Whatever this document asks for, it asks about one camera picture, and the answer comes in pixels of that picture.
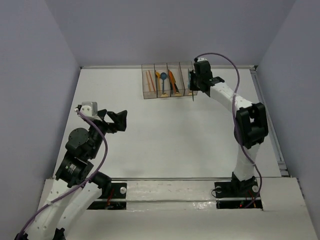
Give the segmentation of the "yellow orange spoon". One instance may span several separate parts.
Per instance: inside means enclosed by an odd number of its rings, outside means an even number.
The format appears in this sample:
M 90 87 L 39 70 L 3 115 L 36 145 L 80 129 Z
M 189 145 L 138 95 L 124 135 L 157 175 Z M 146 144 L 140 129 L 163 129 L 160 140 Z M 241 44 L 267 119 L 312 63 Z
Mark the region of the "yellow orange spoon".
M 161 90 L 161 84 L 160 84 L 161 75 L 158 71 L 155 72 L 155 75 L 156 75 L 157 90 L 160 91 Z

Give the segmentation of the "orange chopstick long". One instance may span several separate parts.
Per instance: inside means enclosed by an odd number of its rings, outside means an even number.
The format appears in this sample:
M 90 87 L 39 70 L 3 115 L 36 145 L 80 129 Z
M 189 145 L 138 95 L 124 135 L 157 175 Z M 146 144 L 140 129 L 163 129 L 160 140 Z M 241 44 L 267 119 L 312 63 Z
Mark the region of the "orange chopstick long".
M 156 93 L 156 88 L 155 88 L 154 81 L 153 81 L 153 78 L 152 78 L 150 70 L 148 70 L 148 74 L 149 74 L 149 78 L 150 78 L 151 85 L 152 85 L 152 88 L 153 88 L 153 92 Z

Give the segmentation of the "blue spoon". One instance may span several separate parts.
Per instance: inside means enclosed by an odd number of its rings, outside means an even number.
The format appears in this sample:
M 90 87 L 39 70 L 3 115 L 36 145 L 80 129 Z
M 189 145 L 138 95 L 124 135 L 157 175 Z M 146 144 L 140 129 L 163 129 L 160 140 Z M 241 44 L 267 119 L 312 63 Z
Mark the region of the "blue spoon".
M 165 94 L 165 80 L 167 79 L 167 74 L 165 72 L 162 72 L 160 74 L 160 79 L 162 80 L 162 94 Z

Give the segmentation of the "gold knife black handle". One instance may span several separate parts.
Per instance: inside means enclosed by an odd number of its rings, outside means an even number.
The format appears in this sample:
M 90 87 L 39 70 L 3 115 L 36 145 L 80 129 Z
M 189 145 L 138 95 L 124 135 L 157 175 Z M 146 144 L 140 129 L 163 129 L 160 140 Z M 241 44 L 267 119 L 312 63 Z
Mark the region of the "gold knife black handle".
M 171 75 L 169 75 L 169 83 L 170 83 L 170 95 L 173 96 L 175 92 L 174 92 L 174 82 Z
M 173 78 L 173 85 L 172 85 L 172 88 L 173 88 L 173 92 L 174 92 L 174 95 L 175 96 L 181 96 L 181 94 L 180 94 L 180 91 L 179 91 L 179 88 L 178 88 L 178 86 L 177 86 L 177 84 L 176 84 L 176 79 L 175 78 Z

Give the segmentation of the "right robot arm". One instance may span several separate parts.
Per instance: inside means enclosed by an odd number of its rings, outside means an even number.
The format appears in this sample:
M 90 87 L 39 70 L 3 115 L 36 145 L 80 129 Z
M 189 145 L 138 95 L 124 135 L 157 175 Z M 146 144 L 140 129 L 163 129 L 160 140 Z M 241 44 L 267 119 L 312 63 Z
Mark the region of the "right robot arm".
M 197 58 L 189 73 L 191 91 L 201 91 L 231 112 L 234 138 L 238 144 L 235 168 L 230 181 L 217 182 L 214 197 L 244 198 L 249 192 L 259 193 L 255 177 L 256 157 L 260 145 L 269 134 L 265 105 L 253 103 L 231 89 L 224 79 L 214 77 L 206 58 Z

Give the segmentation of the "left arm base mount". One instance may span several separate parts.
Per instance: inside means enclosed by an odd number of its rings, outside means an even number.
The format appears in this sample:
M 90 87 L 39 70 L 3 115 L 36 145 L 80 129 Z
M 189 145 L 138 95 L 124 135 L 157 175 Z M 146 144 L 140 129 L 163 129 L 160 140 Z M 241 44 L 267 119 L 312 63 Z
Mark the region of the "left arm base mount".
M 127 182 L 112 181 L 110 190 L 104 192 L 87 209 L 88 210 L 126 210 Z

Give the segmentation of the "yellow orange chopstick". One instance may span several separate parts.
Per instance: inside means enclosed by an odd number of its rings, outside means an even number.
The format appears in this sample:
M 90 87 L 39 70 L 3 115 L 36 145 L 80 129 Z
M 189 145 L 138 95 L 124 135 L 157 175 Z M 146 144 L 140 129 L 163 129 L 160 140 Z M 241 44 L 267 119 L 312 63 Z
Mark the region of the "yellow orange chopstick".
M 149 80 L 149 76 L 148 76 L 148 72 L 145 72 L 146 75 L 146 79 L 147 79 L 147 86 L 148 86 L 148 91 L 151 92 L 151 86 L 150 86 L 150 80 Z

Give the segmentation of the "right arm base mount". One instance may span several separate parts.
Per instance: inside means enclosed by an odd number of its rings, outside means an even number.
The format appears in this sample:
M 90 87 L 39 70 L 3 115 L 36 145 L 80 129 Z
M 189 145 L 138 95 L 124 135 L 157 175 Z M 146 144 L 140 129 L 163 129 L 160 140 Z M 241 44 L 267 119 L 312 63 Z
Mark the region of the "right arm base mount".
M 261 198 L 257 196 L 259 190 L 257 181 L 240 192 L 231 190 L 230 186 L 230 181 L 218 181 L 214 183 L 211 195 L 215 198 L 218 210 L 263 209 Z

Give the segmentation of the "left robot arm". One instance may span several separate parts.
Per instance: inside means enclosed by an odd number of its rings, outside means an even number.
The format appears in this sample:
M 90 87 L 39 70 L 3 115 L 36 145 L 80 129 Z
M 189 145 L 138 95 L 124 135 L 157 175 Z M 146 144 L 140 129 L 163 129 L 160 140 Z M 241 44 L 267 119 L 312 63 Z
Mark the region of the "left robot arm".
M 105 135 L 124 132 L 128 112 L 98 110 L 96 102 L 83 102 L 74 111 L 89 129 L 80 127 L 69 134 L 49 194 L 17 240 L 64 240 L 95 200 L 113 194 L 112 179 L 100 172 L 108 154 Z

